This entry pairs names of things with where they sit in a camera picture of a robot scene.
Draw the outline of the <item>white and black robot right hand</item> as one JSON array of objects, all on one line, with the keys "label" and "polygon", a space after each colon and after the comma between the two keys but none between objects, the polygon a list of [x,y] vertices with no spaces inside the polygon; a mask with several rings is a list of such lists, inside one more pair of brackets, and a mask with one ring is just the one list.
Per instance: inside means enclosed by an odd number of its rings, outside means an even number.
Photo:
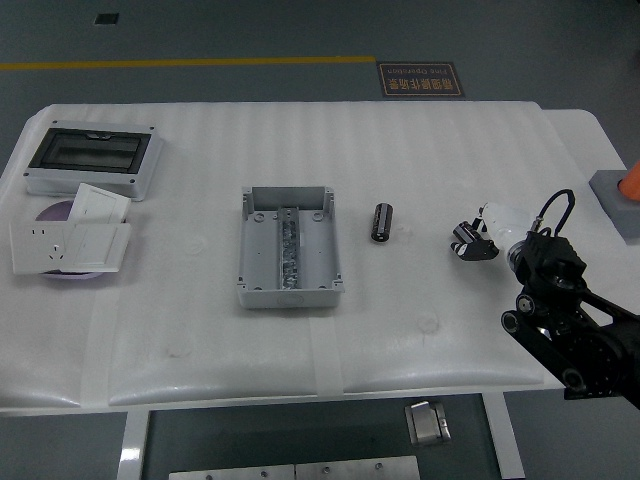
[{"label": "white and black robot right hand", "polygon": [[523,242],[534,219],[528,211],[486,203],[471,223],[463,221],[454,228],[450,248],[463,261],[492,260]]}]

